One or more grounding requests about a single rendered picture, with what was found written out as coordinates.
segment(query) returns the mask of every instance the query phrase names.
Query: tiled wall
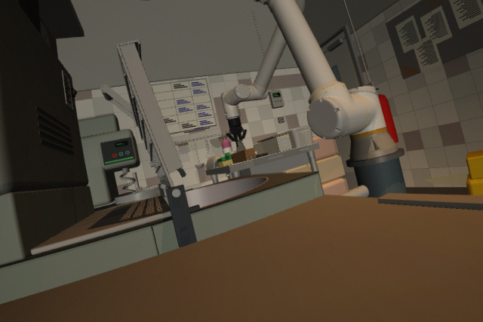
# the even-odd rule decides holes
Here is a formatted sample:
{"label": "tiled wall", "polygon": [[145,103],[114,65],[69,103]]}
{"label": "tiled wall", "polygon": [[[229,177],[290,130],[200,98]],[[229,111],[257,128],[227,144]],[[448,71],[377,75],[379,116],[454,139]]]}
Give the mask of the tiled wall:
{"label": "tiled wall", "polygon": [[406,151],[406,186],[466,186],[426,180],[467,174],[466,153],[483,149],[483,48],[404,80],[386,22],[419,1],[399,0],[357,34],[371,80],[389,99],[398,146]]}
{"label": "tiled wall", "polygon": [[[229,128],[228,122],[223,114],[220,95],[225,90],[230,90],[237,84],[253,84],[256,76],[256,72],[208,76],[211,96],[213,97],[212,101],[216,110],[215,117],[217,119],[217,127],[191,133],[174,134],[172,135],[172,140],[175,144],[198,139],[200,137],[206,137],[208,140],[210,156],[221,155],[222,150],[218,136],[227,132]],[[272,109],[268,97],[265,100],[250,101],[240,104],[241,124],[242,127],[247,130],[243,143],[247,149],[252,148],[254,143],[263,138],[272,136],[284,130],[308,124],[306,112],[309,107],[309,90],[306,87],[299,70],[277,69],[272,78],[272,83],[274,89],[282,89],[285,107]],[[112,89],[129,102],[128,91],[125,86],[113,87]],[[85,90],[79,92],[75,98],[75,105],[77,107],[79,119],[114,113],[119,121],[119,128],[121,130],[132,130],[136,137],[142,162],[139,167],[131,169],[131,171],[137,173],[140,186],[147,187],[159,183],[154,169],[149,166],[149,156],[144,143],[141,140],[138,127],[135,126],[134,121],[131,118],[111,104],[111,102],[106,101],[100,90]],[[195,157],[195,147],[198,149],[199,161],[205,163],[207,160],[207,152],[204,140],[190,142],[187,146],[177,146],[178,153],[183,162],[183,169],[186,171],[186,177],[183,178],[183,184],[187,189],[211,183],[211,178],[206,176],[205,167],[202,169],[197,169],[195,167],[195,164],[198,163]],[[115,173],[119,190],[121,190],[122,185],[125,184],[124,180],[119,179],[120,174],[120,171]]]}

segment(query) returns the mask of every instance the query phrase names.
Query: metal table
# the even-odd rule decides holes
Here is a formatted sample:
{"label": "metal table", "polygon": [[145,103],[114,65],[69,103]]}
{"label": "metal table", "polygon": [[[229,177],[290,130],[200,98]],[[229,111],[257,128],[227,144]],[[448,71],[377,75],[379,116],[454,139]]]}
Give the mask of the metal table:
{"label": "metal table", "polygon": [[309,156],[309,163],[312,171],[318,172],[317,161],[315,159],[315,153],[314,153],[316,149],[320,149],[320,145],[318,143],[313,143],[311,145],[299,147],[288,151],[277,152],[276,154],[263,156],[261,158],[255,158],[249,161],[238,162],[237,164],[233,164],[233,165],[217,167],[211,170],[206,170],[206,174],[211,175],[213,184],[216,184],[218,182],[218,175],[220,174],[231,173],[232,178],[235,179],[236,177],[241,176],[241,172],[243,170],[248,170],[248,169],[251,169],[252,167],[268,164],[269,162],[274,160],[277,160],[277,161],[283,160],[284,158],[296,156],[304,152],[307,154],[307,156]]}

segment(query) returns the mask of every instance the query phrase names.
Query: control panel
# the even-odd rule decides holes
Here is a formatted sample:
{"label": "control panel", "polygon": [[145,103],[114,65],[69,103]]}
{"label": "control panel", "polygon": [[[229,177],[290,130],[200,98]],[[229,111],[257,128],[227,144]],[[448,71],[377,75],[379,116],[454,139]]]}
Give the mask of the control panel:
{"label": "control panel", "polygon": [[273,109],[283,107],[285,105],[284,98],[281,96],[280,90],[269,90],[270,102]]}
{"label": "control panel", "polygon": [[135,157],[131,138],[109,141],[100,144],[104,165],[133,160]]}

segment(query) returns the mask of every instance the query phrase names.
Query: pink drawer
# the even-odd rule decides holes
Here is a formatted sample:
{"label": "pink drawer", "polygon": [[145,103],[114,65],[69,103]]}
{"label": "pink drawer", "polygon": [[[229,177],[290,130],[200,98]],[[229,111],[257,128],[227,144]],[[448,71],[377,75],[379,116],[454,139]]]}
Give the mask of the pink drawer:
{"label": "pink drawer", "polygon": [[340,195],[349,191],[347,182],[343,178],[324,182],[322,184],[322,190],[324,190],[324,195]]}
{"label": "pink drawer", "polygon": [[315,159],[321,160],[323,158],[329,158],[337,154],[337,146],[335,140],[325,140],[321,137],[313,137],[312,141],[318,143],[320,149],[315,150]]}

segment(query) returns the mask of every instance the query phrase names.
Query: dark cylindrical pedestal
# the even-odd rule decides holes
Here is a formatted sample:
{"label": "dark cylindrical pedestal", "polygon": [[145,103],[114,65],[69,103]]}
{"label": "dark cylindrical pedestal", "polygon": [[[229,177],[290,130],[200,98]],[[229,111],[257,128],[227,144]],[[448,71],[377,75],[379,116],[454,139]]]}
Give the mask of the dark cylindrical pedestal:
{"label": "dark cylindrical pedestal", "polygon": [[347,161],[347,166],[354,167],[359,185],[369,189],[369,198],[378,198],[388,193],[407,193],[405,178],[402,175],[399,158],[404,150],[399,149],[391,155],[364,161]]}

